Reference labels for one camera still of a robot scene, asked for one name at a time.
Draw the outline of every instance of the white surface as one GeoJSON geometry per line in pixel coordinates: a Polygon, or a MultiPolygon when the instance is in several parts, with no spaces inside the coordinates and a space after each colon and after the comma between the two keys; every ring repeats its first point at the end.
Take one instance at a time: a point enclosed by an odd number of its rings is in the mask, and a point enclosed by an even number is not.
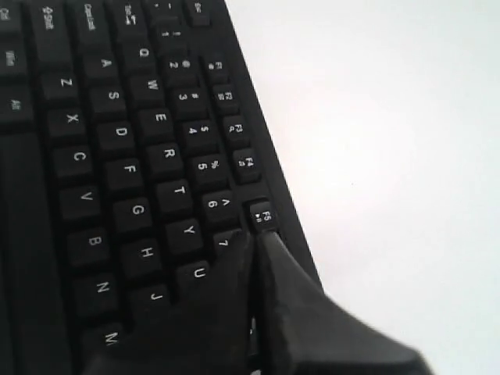
{"type": "Polygon", "coordinates": [[[500,2],[227,0],[328,293],[500,373],[500,2]]]}

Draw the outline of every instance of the black keyboard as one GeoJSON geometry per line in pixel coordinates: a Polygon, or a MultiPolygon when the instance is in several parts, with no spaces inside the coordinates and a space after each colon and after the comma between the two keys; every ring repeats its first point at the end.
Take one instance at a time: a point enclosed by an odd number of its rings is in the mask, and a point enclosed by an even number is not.
{"type": "Polygon", "coordinates": [[[2,375],[79,374],[239,230],[318,280],[223,0],[0,0],[0,83],[2,375]]]}

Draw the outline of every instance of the keyboard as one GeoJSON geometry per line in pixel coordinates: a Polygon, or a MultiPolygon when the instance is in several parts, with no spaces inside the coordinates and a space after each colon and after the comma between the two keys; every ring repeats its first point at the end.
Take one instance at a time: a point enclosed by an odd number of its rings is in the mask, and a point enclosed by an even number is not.
{"type": "Polygon", "coordinates": [[[0,215],[2,375],[81,373],[240,230],[319,283],[223,0],[0,0],[0,215]]]}

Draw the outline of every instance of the black key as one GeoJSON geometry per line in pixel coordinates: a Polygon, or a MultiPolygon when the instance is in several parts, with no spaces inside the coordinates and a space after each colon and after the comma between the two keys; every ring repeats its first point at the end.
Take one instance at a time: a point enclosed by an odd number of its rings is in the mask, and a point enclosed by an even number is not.
{"type": "Polygon", "coordinates": [[[70,265],[79,268],[109,260],[108,234],[104,228],[94,228],[70,234],[67,238],[70,265]]]}
{"type": "Polygon", "coordinates": [[[108,6],[118,41],[148,36],[140,0],[114,0],[108,6]]]}
{"type": "Polygon", "coordinates": [[[222,54],[212,53],[205,56],[203,65],[210,84],[225,84],[229,81],[229,70],[222,54]]]}
{"type": "Polygon", "coordinates": [[[141,145],[172,141],[175,138],[173,119],[168,109],[139,111],[135,125],[141,145]]]}
{"type": "Polygon", "coordinates": [[[127,118],[125,95],[119,85],[93,88],[89,97],[93,122],[127,118]]]}
{"type": "MultiPolygon", "coordinates": [[[[2,229],[8,234],[2,237],[2,259],[8,260],[3,270],[10,312],[23,322],[10,327],[16,369],[24,375],[67,375],[73,366],[38,136],[0,137],[0,154],[2,229]]],[[[4,323],[0,331],[9,340],[4,323]]],[[[8,361],[0,361],[2,375],[9,374],[3,372],[8,361]]]]}
{"type": "Polygon", "coordinates": [[[74,183],[92,177],[91,150],[88,146],[59,148],[52,152],[55,176],[60,183],[74,183]]]}
{"type": "Polygon", "coordinates": [[[146,198],[115,203],[112,211],[118,234],[144,230],[152,225],[151,209],[146,198]]]}
{"type": "Polygon", "coordinates": [[[111,196],[141,193],[144,188],[137,159],[117,160],[104,165],[105,186],[111,196]]]}
{"type": "Polygon", "coordinates": [[[59,193],[62,219],[68,223],[93,220],[101,213],[96,186],[76,187],[59,193]]]}
{"type": "Polygon", "coordinates": [[[260,233],[278,229],[276,211],[268,201],[251,204],[249,213],[255,232],[260,233]]]}
{"type": "Polygon", "coordinates": [[[85,55],[82,70],[87,86],[119,82],[118,66],[112,52],[104,51],[85,55]]]}
{"type": "Polygon", "coordinates": [[[174,23],[161,24],[155,28],[153,37],[158,56],[188,53],[188,43],[184,38],[184,29],[174,23]]]}
{"type": "Polygon", "coordinates": [[[249,184],[260,179],[260,168],[252,148],[233,152],[233,168],[239,184],[249,184]]]}
{"type": "Polygon", "coordinates": [[[43,0],[31,2],[28,7],[38,69],[70,69],[73,63],[63,4],[43,0]]]}
{"type": "Polygon", "coordinates": [[[175,143],[146,148],[149,176],[153,180],[173,179],[184,174],[184,162],[175,143]]]}
{"type": "Polygon", "coordinates": [[[34,127],[28,86],[0,87],[0,134],[20,133],[34,127]]]}
{"type": "Polygon", "coordinates": [[[56,109],[47,115],[48,139],[53,145],[85,143],[85,118],[78,108],[56,109]]]}
{"type": "Polygon", "coordinates": [[[26,52],[22,41],[0,43],[0,80],[2,83],[25,81],[28,78],[26,52]]]}
{"type": "Polygon", "coordinates": [[[129,301],[136,325],[154,323],[164,317],[170,307],[169,292],[162,284],[132,291],[129,301]]]}
{"type": "Polygon", "coordinates": [[[40,77],[41,98],[45,105],[78,104],[78,84],[72,73],[46,73],[40,77]]]}
{"type": "Polygon", "coordinates": [[[166,225],[166,241],[172,255],[184,255],[201,250],[203,239],[198,221],[189,219],[166,225]]]}
{"type": "Polygon", "coordinates": [[[203,282],[210,271],[210,266],[207,262],[197,262],[188,264],[177,269],[176,282],[179,288],[179,295],[181,298],[187,296],[196,287],[203,282]]]}
{"type": "Polygon", "coordinates": [[[156,185],[155,192],[162,216],[170,218],[191,215],[193,198],[191,197],[189,183],[186,180],[156,185]]]}
{"type": "Polygon", "coordinates": [[[246,122],[241,116],[224,117],[224,137],[230,148],[238,149],[250,145],[250,133],[246,122]]]}
{"type": "Polygon", "coordinates": [[[203,120],[207,104],[200,88],[183,88],[170,93],[170,103],[177,120],[203,120]]]}
{"type": "Polygon", "coordinates": [[[129,280],[163,272],[158,242],[151,238],[123,246],[120,256],[123,272],[129,280]]]}
{"type": "Polygon", "coordinates": [[[7,309],[7,296],[4,286],[3,256],[0,256],[0,373],[14,375],[13,342],[10,336],[10,322],[7,309]]]}
{"type": "Polygon", "coordinates": [[[180,22],[180,6],[178,0],[145,0],[145,10],[151,27],[164,23],[180,22]]]}
{"type": "Polygon", "coordinates": [[[192,88],[198,86],[195,63],[189,57],[166,57],[162,73],[167,88],[192,88]]]}
{"type": "Polygon", "coordinates": [[[10,39],[23,33],[21,4],[13,0],[0,1],[0,38],[10,39]]]}
{"type": "Polygon", "coordinates": [[[129,103],[134,109],[165,105],[162,82],[155,74],[132,76],[128,81],[129,103]]]}
{"type": "Polygon", "coordinates": [[[231,238],[233,238],[240,232],[241,229],[227,230],[213,236],[213,248],[216,251],[216,255],[218,257],[220,257],[226,251],[226,249],[229,248],[231,238]]]}
{"type": "Polygon", "coordinates": [[[203,0],[184,0],[187,17],[193,27],[210,26],[210,12],[208,3],[203,0]]]}
{"type": "Polygon", "coordinates": [[[236,99],[232,84],[221,84],[213,88],[216,100],[216,109],[220,115],[237,115],[240,112],[240,103],[236,99]]]}
{"type": "Polygon", "coordinates": [[[131,41],[121,46],[123,74],[154,73],[156,70],[155,53],[147,40],[131,41]]]}
{"type": "Polygon", "coordinates": [[[111,159],[120,156],[133,156],[135,140],[128,122],[101,123],[97,126],[99,155],[111,159]]]}
{"type": "Polygon", "coordinates": [[[207,155],[190,161],[191,175],[199,190],[224,188],[227,185],[227,164],[222,155],[207,155]]]}
{"type": "Polygon", "coordinates": [[[202,206],[206,222],[211,227],[238,222],[238,208],[232,191],[225,190],[203,195],[202,206]]]}
{"type": "Polygon", "coordinates": [[[217,136],[208,120],[182,124],[182,145],[186,155],[209,154],[217,151],[217,136]]]}
{"type": "Polygon", "coordinates": [[[102,0],[70,2],[78,50],[81,53],[111,48],[102,0]]]}
{"type": "Polygon", "coordinates": [[[77,315],[81,319],[113,313],[118,309],[118,291],[111,273],[76,280],[73,289],[77,315]]]}
{"type": "Polygon", "coordinates": [[[120,323],[111,323],[104,327],[87,330],[81,338],[82,361],[89,363],[98,352],[123,340],[125,330],[120,323]]]}

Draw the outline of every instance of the j key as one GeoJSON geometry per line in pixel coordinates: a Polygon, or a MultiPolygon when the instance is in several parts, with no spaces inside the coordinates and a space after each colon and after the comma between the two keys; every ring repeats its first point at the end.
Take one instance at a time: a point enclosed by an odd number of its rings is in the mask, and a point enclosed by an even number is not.
{"type": "Polygon", "coordinates": [[[128,280],[154,276],[163,271],[158,242],[151,238],[123,246],[120,257],[128,280]]]}
{"type": "Polygon", "coordinates": [[[189,57],[166,57],[163,62],[163,79],[167,88],[192,88],[198,86],[194,62],[189,57]]]}
{"type": "Polygon", "coordinates": [[[186,180],[156,185],[156,199],[163,217],[189,216],[193,211],[191,189],[186,180]]]}
{"type": "Polygon", "coordinates": [[[103,228],[70,234],[66,243],[72,267],[93,266],[110,259],[108,234],[103,228]]]}
{"type": "Polygon", "coordinates": [[[241,116],[224,117],[224,138],[232,149],[244,148],[250,145],[250,133],[247,124],[241,116]]]}
{"type": "Polygon", "coordinates": [[[88,146],[60,148],[53,153],[54,171],[60,183],[74,183],[93,175],[91,151],[88,146]]]}
{"type": "Polygon", "coordinates": [[[107,162],[104,172],[106,190],[111,196],[141,193],[144,188],[141,165],[137,159],[107,162]]]}
{"type": "Polygon", "coordinates": [[[173,119],[168,109],[139,111],[135,126],[141,145],[153,145],[174,139],[173,119]]]}
{"type": "Polygon", "coordinates": [[[167,225],[166,240],[173,255],[185,255],[203,248],[202,231],[195,219],[167,225]]]}
{"type": "Polygon", "coordinates": [[[217,151],[217,136],[213,124],[208,120],[183,123],[181,136],[186,155],[217,151]]]}
{"type": "Polygon", "coordinates": [[[134,134],[130,124],[101,123],[97,126],[99,155],[105,159],[132,156],[135,153],[134,134]]]}
{"type": "Polygon", "coordinates": [[[200,88],[174,90],[170,103],[177,120],[203,120],[207,117],[205,96],[200,88]]]}
{"type": "Polygon", "coordinates": [[[118,41],[148,36],[140,0],[113,0],[108,6],[118,41]]]}
{"type": "Polygon", "coordinates": [[[118,291],[111,273],[76,280],[73,289],[77,315],[81,319],[113,313],[118,309],[118,291]]]}
{"type": "Polygon", "coordinates": [[[154,323],[170,307],[169,292],[162,284],[131,292],[129,302],[136,325],[154,323]]]}
{"type": "Polygon", "coordinates": [[[108,346],[118,344],[124,336],[125,330],[120,323],[85,331],[81,338],[83,363],[89,363],[96,353],[102,352],[108,346]]]}
{"type": "Polygon", "coordinates": [[[180,297],[186,297],[196,289],[205,277],[208,276],[209,271],[210,266],[205,261],[178,268],[176,271],[176,282],[179,287],[180,297]]]}
{"type": "Polygon", "coordinates": [[[198,190],[224,188],[227,185],[227,164],[222,155],[194,158],[190,167],[198,190]]]}
{"type": "Polygon", "coordinates": [[[26,80],[26,52],[22,41],[0,43],[0,80],[2,83],[26,80]]]}
{"type": "Polygon", "coordinates": [[[225,84],[229,81],[229,70],[220,53],[213,53],[203,58],[205,72],[210,84],[225,84]]]}
{"type": "Polygon", "coordinates": [[[18,133],[33,127],[34,114],[28,86],[0,87],[0,134],[18,133]]]}
{"type": "Polygon", "coordinates": [[[41,98],[46,105],[78,104],[77,78],[72,73],[46,73],[40,77],[41,98]]]}
{"type": "Polygon", "coordinates": [[[47,134],[52,145],[85,143],[85,119],[78,108],[55,109],[47,115],[47,134]]]}
{"type": "Polygon", "coordinates": [[[152,27],[162,23],[179,23],[180,6],[178,0],[145,0],[146,16],[152,27]]]}
{"type": "Polygon", "coordinates": [[[39,70],[71,68],[72,56],[61,2],[44,0],[28,5],[39,70]]]}
{"type": "Polygon", "coordinates": [[[122,45],[120,57],[125,75],[155,72],[155,54],[146,39],[122,45]]]}
{"type": "Polygon", "coordinates": [[[233,153],[233,168],[237,182],[240,184],[249,184],[260,179],[260,168],[251,148],[244,148],[233,153]]]}
{"type": "Polygon", "coordinates": [[[115,84],[119,81],[116,59],[111,52],[85,55],[82,70],[87,86],[115,84]]]}
{"type": "Polygon", "coordinates": [[[187,17],[193,27],[210,26],[210,13],[207,1],[203,0],[185,0],[187,17]]]}
{"type": "Polygon", "coordinates": [[[132,76],[128,82],[128,89],[131,108],[155,108],[165,105],[163,86],[155,74],[132,76]]]}
{"type": "Polygon", "coordinates": [[[218,227],[238,222],[238,209],[229,190],[203,195],[202,207],[209,226],[218,227]]]}
{"type": "Polygon", "coordinates": [[[149,176],[153,180],[178,178],[184,174],[184,163],[175,143],[148,147],[146,155],[149,176]]]}
{"type": "Polygon", "coordinates": [[[213,97],[216,100],[217,112],[220,115],[237,115],[240,104],[234,94],[232,84],[222,84],[213,88],[213,97]]]}
{"type": "Polygon", "coordinates": [[[213,248],[215,249],[218,257],[220,257],[226,249],[229,248],[231,238],[239,232],[241,232],[241,229],[234,229],[218,233],[213,236],[213,248]]]}
{"type": "Polygon", "coordinates": [[[70,2],[78,50],[81,53],[110,49],[108,24],[102,0],[70,2]]]}
{"type": "Polygon", "coordinates": [[[251,204],[249,214],[255,232],[278,229],[276,211],[268,201],[251,204]]]}
{"type": "Polygon", "coordinates": [[[95,186],[76,187],[59,193],[62,219],[67,223],[93,220],[101,213],[101,203],[95,186]]]}
{"type": "Polygon", "coordinates": [[[127,118],[125,95],[121,86],[93,88],[89,93],[92,121],[124,120],[127,118]]]}
{"type": "Polygon", "coordinates": [[[178,25],[169,23],[157,26],[154,38],[159,56],[183,56],[188,53],[188,43],[184,39],[184,31],[178,25]]]}
{"type": "Polygon", "coordinates": [[[112,210],[118,234],[144,230],[152,225],[151,208],[146,198],[115,203],[112,210]]]}
{"type": "Polygon", "coordinates": [[[21,3],[14,0],[0,2],[0,38],[10,39],[23,32],[21,3]]]}

